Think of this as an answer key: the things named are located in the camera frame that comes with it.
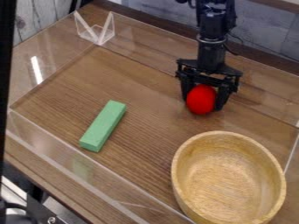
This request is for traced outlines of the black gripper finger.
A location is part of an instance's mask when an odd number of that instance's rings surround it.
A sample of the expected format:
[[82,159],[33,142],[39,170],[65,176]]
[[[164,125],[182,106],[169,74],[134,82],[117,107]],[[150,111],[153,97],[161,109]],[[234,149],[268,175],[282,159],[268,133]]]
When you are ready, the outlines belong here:
[[181,98],[186,100],[186,95],[190,92],[192,88],[194,87],[194,83],[189,78],[181,78]]
[[230,95],[230,86],[228,84],[222,84],[218,87],[218,92],[216,96],[216,101],[214,101],[214,110],[220,111],[228,101],[229,95]]

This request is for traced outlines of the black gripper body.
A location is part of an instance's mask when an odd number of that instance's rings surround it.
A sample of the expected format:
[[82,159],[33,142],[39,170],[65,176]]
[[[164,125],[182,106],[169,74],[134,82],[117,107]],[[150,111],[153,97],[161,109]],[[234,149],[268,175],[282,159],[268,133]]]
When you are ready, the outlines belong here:
[[221,84],[228,84],[230,86],[230,91],[238,91],[238,79],[242,73],[222,64],[216,70],[197,68],[197,61],[194,59],[177,59],[177,70],[176,77],[178,80],[181,78],[189,78],[193,83],[205,84],[218,88]]

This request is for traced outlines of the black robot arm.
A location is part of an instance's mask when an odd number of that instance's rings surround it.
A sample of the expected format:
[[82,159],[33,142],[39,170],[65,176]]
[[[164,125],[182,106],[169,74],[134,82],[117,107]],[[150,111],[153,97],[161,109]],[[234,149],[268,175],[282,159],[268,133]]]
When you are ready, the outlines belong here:
[[238,91],[242,73],[225,64],[228,35],[236,27],[234,0],[174,0],[196,10],[198,34],[197,58],[177,59],[174,76],[181,84],[181,98],[198,84],[217,89],[213,109],[220,111],[232,93]]

